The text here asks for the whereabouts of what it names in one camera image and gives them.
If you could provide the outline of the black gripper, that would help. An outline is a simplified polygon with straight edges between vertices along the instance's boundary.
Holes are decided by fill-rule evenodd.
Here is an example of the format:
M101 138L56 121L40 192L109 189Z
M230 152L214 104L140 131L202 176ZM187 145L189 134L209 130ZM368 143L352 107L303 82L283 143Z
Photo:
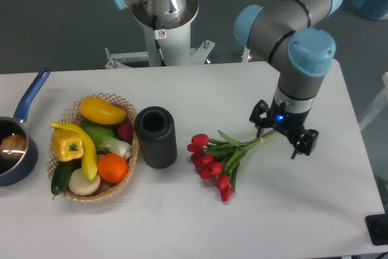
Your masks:
M309 156L316 146L319 131L306 130L304 123L312 108L312 98L297 100L286 97L273 97L269 105L259 100L254 106L249 121L257 129L256 137L260 138L264 129L272 128L286 136L294 147L291 159L297 155Z

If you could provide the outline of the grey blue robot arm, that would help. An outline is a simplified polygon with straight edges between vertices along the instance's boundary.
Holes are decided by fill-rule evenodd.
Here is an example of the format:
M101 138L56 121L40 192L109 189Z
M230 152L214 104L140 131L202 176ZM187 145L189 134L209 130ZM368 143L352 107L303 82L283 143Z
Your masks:
M318 132L304 122L330 70L336 51L334 39L315 25L328 18L343 0L281 0L273 9L246 7L233 33L279 72L271 105L260 101L251 121L259 131L275 129L286 136L295 154L309 155ZM198 0L110 0L119 10L131 8L142 24L151 66L190 64L190 23Z

